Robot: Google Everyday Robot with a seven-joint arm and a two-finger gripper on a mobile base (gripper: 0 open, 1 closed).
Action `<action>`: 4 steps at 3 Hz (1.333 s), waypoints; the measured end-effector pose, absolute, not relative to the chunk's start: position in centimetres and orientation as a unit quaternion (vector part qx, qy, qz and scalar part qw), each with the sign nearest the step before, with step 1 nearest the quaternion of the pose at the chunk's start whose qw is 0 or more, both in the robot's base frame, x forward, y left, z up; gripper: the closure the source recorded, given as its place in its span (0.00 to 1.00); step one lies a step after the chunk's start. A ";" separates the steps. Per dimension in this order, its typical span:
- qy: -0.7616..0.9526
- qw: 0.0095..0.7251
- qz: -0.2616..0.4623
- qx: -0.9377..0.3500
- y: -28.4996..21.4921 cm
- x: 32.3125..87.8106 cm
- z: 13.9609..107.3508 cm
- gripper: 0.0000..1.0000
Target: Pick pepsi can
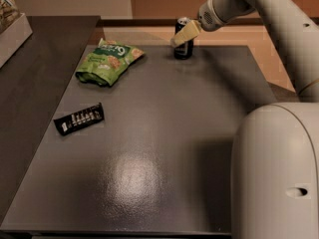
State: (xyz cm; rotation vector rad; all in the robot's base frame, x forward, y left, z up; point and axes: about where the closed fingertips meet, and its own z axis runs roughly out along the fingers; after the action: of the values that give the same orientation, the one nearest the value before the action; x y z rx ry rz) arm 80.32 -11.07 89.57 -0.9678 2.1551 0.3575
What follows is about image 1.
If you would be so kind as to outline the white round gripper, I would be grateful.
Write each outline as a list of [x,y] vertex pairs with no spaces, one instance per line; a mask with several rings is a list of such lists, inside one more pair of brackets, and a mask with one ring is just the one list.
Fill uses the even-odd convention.
[[196,38],[201,28],[206,32],[213,32],[225,25],[215,12],[213,0],[207,0],[200,6],[197,19],[200,23],[197,20],[190,20],[170,39],[170,44],[174,48]]

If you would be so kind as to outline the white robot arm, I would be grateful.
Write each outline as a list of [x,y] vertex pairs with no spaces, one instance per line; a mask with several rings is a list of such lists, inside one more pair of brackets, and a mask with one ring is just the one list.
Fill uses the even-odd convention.
[[232,239],[319,239],[319,26],[292,0],[207,0],[177,47],[257,12],[295,85],[296,103],[263,106],[232,147]]

